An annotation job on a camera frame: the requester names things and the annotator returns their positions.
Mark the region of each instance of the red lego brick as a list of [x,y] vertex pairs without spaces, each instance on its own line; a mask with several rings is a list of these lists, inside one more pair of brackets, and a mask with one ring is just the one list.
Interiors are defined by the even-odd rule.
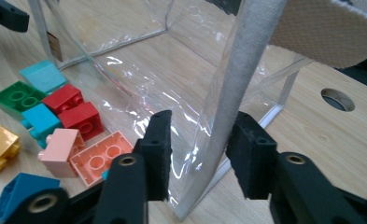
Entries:
[[43,99],[45,104],[55,115],[72,109],[84,103],[81,91],[70,84],[66,84],[53,94]]
[[65,110],[58,118],[66,129],[78,129],[84,141],[104,131],[99,112],[91,102]]

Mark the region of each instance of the wooden surface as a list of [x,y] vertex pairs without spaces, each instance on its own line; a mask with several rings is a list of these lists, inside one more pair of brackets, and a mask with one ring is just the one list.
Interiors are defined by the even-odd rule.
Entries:
[[[19,70],[46,59],[31,22],[26,34],[0,26],[0,90],[19,79]],[[347,94],[355,110],[343,112],[326,104],[324,88]],[[52,177],[37,160],[38,146],[28,132],[0,110],[0,124],[21,136],[22,151],[0,173],[0,193],[19,172]],[[367,87],[330,67],[311,63],[302,69],[286,107],[267,132],[279,151],[297,151],[310,157],[342,189],[367,198]],[[84,190],[79,179],[62,179],[75,194]],[[150,203],[150,223],[176,223],[167,203]],[[198,204],[183,223],[272,223],[268,202],[244,200],[230,171]]]

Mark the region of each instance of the pink lego brick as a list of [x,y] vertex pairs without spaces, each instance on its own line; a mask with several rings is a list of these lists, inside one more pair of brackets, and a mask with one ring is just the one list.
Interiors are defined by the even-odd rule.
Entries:
[[53,94],[43,99],[45,104],[55,115],[84,103],[81,91],[70,84],[66,84]]
[[98,110],[91,102],[83,103],[58,115],[67,129],[78,129],[84,141],[104,131]]
[[69,159],[85,148],[84,140],[78,130],[55,129],[47,137],[47,148],[38,158],[55,177],[76,177],[77,172]]
[[102,181],[102,173],[110,167],[114,158],[132,151],[133,146],[128,140],[116,132],[70,158],[70,163],[90,188]]

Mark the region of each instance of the teal lego brick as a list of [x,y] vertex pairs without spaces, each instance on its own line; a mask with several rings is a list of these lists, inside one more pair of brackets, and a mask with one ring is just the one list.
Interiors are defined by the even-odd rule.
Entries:
[[0,195],[0,223],[3,223],[28,197],[44,189],[57,189],[60,181],[39,175],[18,174]]
[[58,68],[48,60],[24,68],[20,73],[32,86],[45,93],[52,93],[67,82]]
[[60,120],[43,104],[36,105],[22,113],[24,120],[21,121],[23,127],[30,130],[29,134],[37,140],[42,147],[47,146],[47,136],[55,129],[62,128]]
[[22,112],[41,103],[46,93],[18,81],[0,91],[0,108],[12,118],[22,120]]

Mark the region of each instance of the clear plastic bag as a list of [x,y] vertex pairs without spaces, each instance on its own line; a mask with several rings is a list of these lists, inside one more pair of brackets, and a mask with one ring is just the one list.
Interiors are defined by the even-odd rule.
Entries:
[[[51,59],[97,106],[110,133],[121,131],[134,144],[152,114],[173,111],[169,193],[170,204],[177,207],[188,180],[212,154],[205,145],[235,16],[204,0],[47,0],[41,8],[37,16],[45,23],[39,30],[57,36],[62,49],[62,62]],[[309,62],[268,46],[240,109],[265,127],[282,109],[297,71]],[[208,188],[228,169],[223,157]]]

